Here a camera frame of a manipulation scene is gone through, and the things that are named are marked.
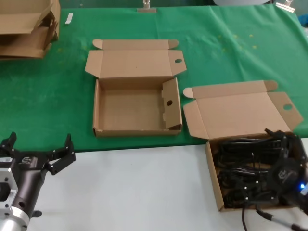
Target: green table cover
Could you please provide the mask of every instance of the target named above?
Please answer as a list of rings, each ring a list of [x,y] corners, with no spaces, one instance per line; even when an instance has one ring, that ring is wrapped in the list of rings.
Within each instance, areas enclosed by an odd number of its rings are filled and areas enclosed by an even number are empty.
[[[68,13],[72,23],[65,25]],[[84,71],[93,39],[178,39],[187,71],[179,88],[274,79],[303,115],[308,137],[308,43],[294,14],[274,5],[136,9],[63,9],[60,39],[43,60],[0,62],[0,138],[17,133],[16,148],[47,150],[72,134],[78,151],[202,144],[185,117],[178,136],[96,138],[95,77]],[[181,104],[188,102],[181,95]]]

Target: stacked flat cardboard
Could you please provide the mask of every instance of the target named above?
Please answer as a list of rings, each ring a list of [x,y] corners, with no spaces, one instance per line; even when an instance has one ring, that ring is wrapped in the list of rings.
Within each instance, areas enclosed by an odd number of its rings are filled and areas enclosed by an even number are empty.
[[[59,0],[0,0],[0,59],[43,58],[59,21]]]
[[[268,137],[265,128],[291,132],[303,117],[275,81],[250,81],[185,88],[183,94],[196,99],[184,105],[184,113],[191,136],[208,140],[205,145],[207,164],[219,211],[224,207],[213,154],[218,145],[230,138]]]
[[[182,117],[178,81],[186,70],[176,40],[100,40],[86,72],[97,77],[96,136],[175,135]]]

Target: metal robot arm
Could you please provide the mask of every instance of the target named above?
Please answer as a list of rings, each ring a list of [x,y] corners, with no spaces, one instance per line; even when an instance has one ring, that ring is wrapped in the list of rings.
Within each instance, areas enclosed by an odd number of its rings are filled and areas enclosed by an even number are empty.
[[[16,139],[13,132],[0,144],[0,231],[25,231],[40,215],[34,207],[46,173],[55,175],[76,160],[70,134],[63,148],[50,152],[21,152],[13,148]]]

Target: table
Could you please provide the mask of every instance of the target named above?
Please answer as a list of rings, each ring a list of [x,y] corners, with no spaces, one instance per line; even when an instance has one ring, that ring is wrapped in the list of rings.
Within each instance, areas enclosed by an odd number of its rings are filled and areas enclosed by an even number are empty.
[[[72,23],[65,25],[68,13]],[[17,133],[16,148],[49,150],[72,134],[79,151],[202,144],[183,131],[170,137],[96,138],[95,77],[84,71],[93,39],[178,39],[185,87],[274,79],[305,122],[308,137],[308,43],[295,15],[274,5],[169,7],[156,14],[131,9],[63,9],[60,39],[43,60],[0,62],[0,138]],[[181,104],[189,102],[181,94]]]
[[[308,138],[303,139],[306,150]],[[204,145],[78,153],[46,176],[28,231],[242,231],[241,211],[217,211]],[[308,227],[299,209],[271,213]],[[249,231],[287,231],[247,210]]]

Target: hole in box lid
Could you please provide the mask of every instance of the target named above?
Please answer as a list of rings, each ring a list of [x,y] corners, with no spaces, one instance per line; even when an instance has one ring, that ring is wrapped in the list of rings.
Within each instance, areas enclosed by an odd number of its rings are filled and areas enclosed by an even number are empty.
[[[291,110],[292,109],[292,105],[291,104],[285,104],[284,106],[283,106],[283,108],[284,108],[284,110]]]

